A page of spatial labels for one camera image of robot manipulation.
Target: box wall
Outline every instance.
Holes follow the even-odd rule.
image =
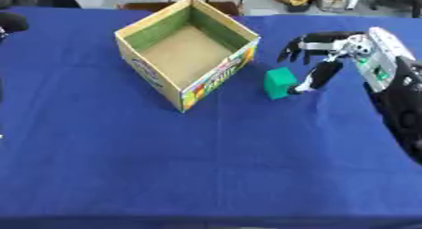
[[[117,31],[117,33],[119,34],[119,36],[121,38],[126,38],[138,31],[140,31],[140,29],[146,28],[150,25],[155,24],[157,21],[160,21],[162,19],[165,19],[169,16],[171,16],[172,14],[178,12],[181,9],[184,9],[186,7],[190,7],[192,5],[192,0],[181,0],[178,1],[177,3],[167,7],[167,8],[163,8],[161,10],[159,10],[158,12],[147,16],[133,24],[130,24],[120,30]]]
[[[116,34],[116,40],[122,58],[132,66],[132,68],[150,83],[158,92],[163,94],[177,109],[182,110],[180,102],[180,90],[171,81],[159,72],[154,65],[138,54],[128,42]]]
[[[191,17],[191,7],[178,10],[168,17],[158,20],[155,24],[147,26],[133,33],[124,39],[137,51],[142,51],[159,41],[167,38],[171,34],[186,25]]]
[[[202,0],[192,0],[192,6],[200,10],[201,12],[207,14],[213,20],[230,28],[235,33],[241,35],[248,41],[254,41],[255,39],[259,37],[258,34],[249,30],[245,25],[238,23],[237,21],[232,19],[230,16],[222,13],[216,8],[211,7],[210,5],[206,4]]]
[[[246,38],[234,32],[234,30],[219,23],[197,8],[191,9],[190,21],[208,37],[232,52],[237,51],[249,42]]]
[[[251,61],[255,55],[259,41],[260,38],[258,37],[254,41],[249,42],[236,53],[224,59],[218,67],[212,69],[188,88],[182,90],[180,94],[182,111],[185,112],[190,109]]]

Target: blue tablecloth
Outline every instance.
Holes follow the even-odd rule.
[[[148,13],[16,8],[0,47],[0,216],[397,217],[422,214],[422,167],[346,62],[323,90],[270,101],[268,69],[309,32],[381,26],[422,57],[421,20],[242,17],[256,61],[180,114],[120,57],[113,32]]]

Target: green cube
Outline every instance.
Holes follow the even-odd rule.
[[[282,67],[267,72],[264,89],[268,96],[275,100],[287,96],[288,88],[296,84],[296,77],[286,67]]]

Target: robot finger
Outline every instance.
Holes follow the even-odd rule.
[[[295,61],[298,58],[298,55],[300,53],[300,44],[301,38],[295,38],[292,40],[280,53],[280,55],[277,58],[278,62],[284,61],[288,57],[290,57],[290,61]]]

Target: chair leg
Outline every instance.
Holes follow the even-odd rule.
[[[414,0],[412,6],[412,18],[420,17],[420,9],[422,9],[422,1]]]

